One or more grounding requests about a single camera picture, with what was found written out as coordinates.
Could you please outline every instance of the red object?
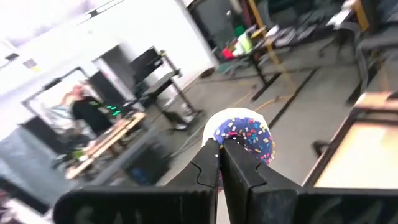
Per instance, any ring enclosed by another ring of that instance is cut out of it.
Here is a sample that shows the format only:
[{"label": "red object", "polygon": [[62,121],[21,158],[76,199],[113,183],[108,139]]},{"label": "red object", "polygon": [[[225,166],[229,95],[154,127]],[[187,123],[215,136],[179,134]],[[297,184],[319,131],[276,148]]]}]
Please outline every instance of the red object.
[{"label": "red object", "polygon": [[223,53],[223,56],[225,59],[232,59],[234,58],[234,55],[232,55],[232,51],[229,48],[224,48],[224,50],[221,52]]}]

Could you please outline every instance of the wooden table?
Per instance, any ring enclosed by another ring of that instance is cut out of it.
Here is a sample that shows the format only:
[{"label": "wooden table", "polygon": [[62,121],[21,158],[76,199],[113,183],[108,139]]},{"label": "wooden table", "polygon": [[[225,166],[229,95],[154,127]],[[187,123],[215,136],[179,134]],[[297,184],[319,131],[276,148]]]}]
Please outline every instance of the wooden table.
[{"label": "wooden table", "polygon": [[377,122],[362,119],[361,122],[354,121],[348,130],[345,128],[347,132],[337,148],[329,148],[323,153],[305,185],[398,189],[398,179],[395,178],[398,173],[398,114],[395,113],[398,112],[398,100],[387,100],[390,94],[365,93],[358,99],[354,109],[377,110],[377,113],[366,116]]},{"label": "wooden table", "polygon": [[398,126],[354,124],[314,187],[398,189]]},{"label": "wooden table", "polygon": [[391,92],[364,93],[359,97],[354,107],[398,111],[398,100],[387,100],[390,94]]},{"label": "wooden table", "polygon": [[94,163],[100,155],[120,140],[120,138],[122,138],[130,129],[139,124],[140,121],[145,118],[145,114],[136,113],[133,117],[135,119],[121,119],[114,124],[110,129],[110,133],[104,133],[106,134],[104,139],[96,142],[94,146],[91,146],[91,148],[87,150],[86,154],[89,158],[77,166],[70,167],[65,174],[65,178],[70,180],[81,174],[89,165]]}]

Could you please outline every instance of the workbench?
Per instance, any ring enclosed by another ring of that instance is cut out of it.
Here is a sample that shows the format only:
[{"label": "workbench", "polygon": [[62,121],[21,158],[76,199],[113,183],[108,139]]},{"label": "workbench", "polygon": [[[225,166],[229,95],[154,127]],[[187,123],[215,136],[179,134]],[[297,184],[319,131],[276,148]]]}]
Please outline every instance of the workbench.
[{"label": "workbench", "polygon": [[396,189],[398,100],[365,93],[354,105],[304,186]]},{"label": "workbench", "polygon": [[112,128],[99,136],[93,146],[85,150],[87,159],[76,166],[69,167],[66,171],[66,179],[74,179],[84,173],[101,155],[117,143],[129,130],[136,127],[145,118],[144,113],[136,113],[131,117],[125,117],[115,123]]}]

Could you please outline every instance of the monitor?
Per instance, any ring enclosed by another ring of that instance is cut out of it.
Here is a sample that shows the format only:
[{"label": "monitor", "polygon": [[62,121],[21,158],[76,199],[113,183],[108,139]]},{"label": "monitor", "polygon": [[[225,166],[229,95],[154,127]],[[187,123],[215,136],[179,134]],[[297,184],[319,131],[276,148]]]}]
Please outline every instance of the monitor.
[{"label": "monitor", "polygon": [[163,65],[162,57],[157,53],[155,47],[146,50],[132,62],[130,67],[134,72],[136,83],[143,82],[152,72]]}]

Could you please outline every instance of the wooden board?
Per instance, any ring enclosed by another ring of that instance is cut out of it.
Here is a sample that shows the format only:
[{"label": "wooden board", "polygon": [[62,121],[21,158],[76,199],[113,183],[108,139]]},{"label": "wooden board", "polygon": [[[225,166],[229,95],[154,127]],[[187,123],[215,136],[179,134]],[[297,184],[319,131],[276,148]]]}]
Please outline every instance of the wooden board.
[{"label": "wooden board", "polygon": [[131,128],[137,125],[145,117],[144,113],[136,113],[134,120],[122,119],[113,126],[113,130],[107,134],[107,137],[96,143],[93,148],[90,149],[90,158],[79,164],[78,166],[71,167],[65,174],[66,179],[74,179],[81,174],[90,164],[92,164],[96,158],[106,152],[109,147],[116,143],[121,137],[123,137]]},{"label": "wooden board", "polygon": [[390,92],[364,93],[354,107],[398,111],[398,100],[387,100],[390,94]]},{"label": "wooden board", "polygon": [[314,187],[398,188],[398,127],[355,124]]}]

